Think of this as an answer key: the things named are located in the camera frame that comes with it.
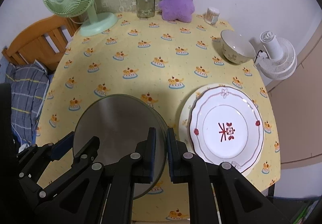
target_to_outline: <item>glass jar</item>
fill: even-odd
[[[151,18],[155,15],[155,0],[136,0],[138,18]]]

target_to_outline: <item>patterned tablecloth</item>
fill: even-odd
[[[260,191],[280,178],[278,135],[265,86],[253,61],[229,63],[220,50],[216,26],[194,15],[191,23],[166,22],[161,16],[140,20],[133,13],[118,15],[110,30],[90,38],[76,34],[50,85],[36,143],[57,142],[75,130],[86,108],[100,97],[123,93],[140,98],[174,127],[178,136],[185,101],[206,84],[237,85],[256,105],[265,128],[259,163],[247,179]],[[72,152],[52,162],[39,184],[44,187],[70,168]],[[189,218],[188,186],[170,182],[168,166],[158,184],[133,202],[133,220],[164,221]]]

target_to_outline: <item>fan stand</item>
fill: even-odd
[[[80,27],[80,35],[84,37],[97,35],[115,25],[117,16],[111,12],[96,14],[94,5],[87,10],[88,20]]]

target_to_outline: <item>plaid blanket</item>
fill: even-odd
[[[49,87],[47,69],[35,60],[33,64],[9,64],[5,81],[11,85],[11,125],[21,146],[36,142],[36,127]]]

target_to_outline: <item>fan base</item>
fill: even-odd
[[[79,33],[83,37],[94,36],[111,28],[118,21],[117,16],[110,12],[97,14],[97,22],[91,23],[86,20],[80,27]]]

